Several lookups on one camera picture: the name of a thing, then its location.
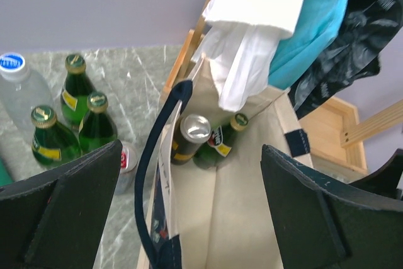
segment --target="green object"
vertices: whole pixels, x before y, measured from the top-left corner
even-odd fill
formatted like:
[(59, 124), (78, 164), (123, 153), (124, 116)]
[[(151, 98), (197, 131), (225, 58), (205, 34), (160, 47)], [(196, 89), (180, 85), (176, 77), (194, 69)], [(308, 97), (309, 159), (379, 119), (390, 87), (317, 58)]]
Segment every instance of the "green object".
[(106, 112), (108, 98), (95, 91), (88, 96), (88, 112), (79, 128), (79, 141), (83, 153), (93, 151), (118, 137), (115, 123)]
[(4, 167), (3, 163), (0, 160), (0, 186), (11, 184), (12, 182), (13, 179), (11, 179), (10, 175), (7, 172), (7, 169)]
[(32, 153), (35, 159), (47, 168), (54, 168), (81, 156), (76, 136), (57, 121), (53, 108), (47, 105), (35, 107), (31, 112), (35, 126)]
[(88, 111), (87, 97), (95, 89), (86, 75), (86, 62), (81, 55), (68, 55), (65, 68), (67, 77), (60, 94), (62, 113), (71, 128), (78, 131), (80, 122)]
[(228, 156), (238, 133), (246, 128), (247, 123), (247, 117), (243, 113), (237, 113), (228, 124), (214, 129), (209, 140), (193, 157), (195, 164), (203, 169), (219, 165)]

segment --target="canvas tote bag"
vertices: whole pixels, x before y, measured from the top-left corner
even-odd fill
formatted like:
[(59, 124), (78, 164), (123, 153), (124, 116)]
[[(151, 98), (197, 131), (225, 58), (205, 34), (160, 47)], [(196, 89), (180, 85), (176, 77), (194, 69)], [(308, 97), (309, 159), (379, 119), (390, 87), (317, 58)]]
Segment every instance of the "canvas tote bag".
[[(209, 61), (202, 57), (189, 80), (172, 89), (157, 117), (135, 179), (135, 216), (143, 244), (138, 269), (283, 268), (262, 179), (261, 148), (272, 145), (312, 167), (307, 136), (287, 92), (268, 87), (249, 97), (240, 111), (249, 125), (219, 167), (170, 164), (174, 124), (181, 113), (197, 113), (221, 125), (234, 113), (222, 111), (218, 100)], [(162, 129), (145, 220), (145, 171)]]

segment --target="gray marble surface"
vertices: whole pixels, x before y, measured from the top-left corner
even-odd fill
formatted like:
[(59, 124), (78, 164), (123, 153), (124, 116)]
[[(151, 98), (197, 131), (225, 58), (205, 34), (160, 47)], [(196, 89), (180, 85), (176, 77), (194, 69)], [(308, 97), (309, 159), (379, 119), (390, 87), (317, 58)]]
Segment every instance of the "gray marble surface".
[[(119, 139), (131, 142), (141, 153), (159, 109), (159, 96), (180, 47), (106, 49), (81, 52), (87, 74), (108, 96), (109, 113), (118, 126)], [(24, 54), (27, 64), (47, 79), (61, 118), (59, 95), (67, 72), (68, 52)], [(43, 170), (31, 148), (0, 105), (0, 157), (14, 180), (23, 180)], [(149, 169), (144, 197), (148, 198), (153, 169)], [(133, 191), (113, 198), (94, 268), (135, 268), (140, 239), (133, 214)]]

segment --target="white wall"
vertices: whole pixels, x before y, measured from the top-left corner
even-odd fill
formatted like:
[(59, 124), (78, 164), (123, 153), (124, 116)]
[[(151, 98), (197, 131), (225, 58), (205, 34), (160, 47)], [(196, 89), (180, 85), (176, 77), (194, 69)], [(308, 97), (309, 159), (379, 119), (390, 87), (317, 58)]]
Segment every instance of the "white wall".
[[(357, 80), (338, 94), (338, 97), (358, 107), (361, 121), (403, 99), (402, 30), (381, 52), (380, 62), (379, 75)], [(364, 141), (364, 145), (368, 168), (375, 171), (397, 148), (403, 148), (402, 125)]]
[(0, 52), (182, 43), (205, 0), (0, 0)]

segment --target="green bottle cap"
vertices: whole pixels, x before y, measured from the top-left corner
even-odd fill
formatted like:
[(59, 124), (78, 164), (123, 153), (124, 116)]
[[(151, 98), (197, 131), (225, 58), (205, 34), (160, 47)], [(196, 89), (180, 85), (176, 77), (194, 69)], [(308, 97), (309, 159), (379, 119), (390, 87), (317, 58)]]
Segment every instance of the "green bottle cap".
[(84, 57), (80, 54), (70, 54), (65, 59), (65, 68), (71, 74), (82, 74), (87, 65)]
[(104, 93), (94, 91), (88, 96), (87, 106), (94, 113), (103, 113), (108, 108), (108, 98)]
[(31, 121), (38, 129), (47, 129), (55, 125), (57, 115), (53, 108), (48, 105), (39, 105), (31, 112)]
[(241, 132), (245, 129), (247, 124), (249, 123), (249, 120), (247, 116), (245, 116), (243, 113), (237, 113), (235, 116), (231, 118), (231, 127), (235, 129), (238, 132)]

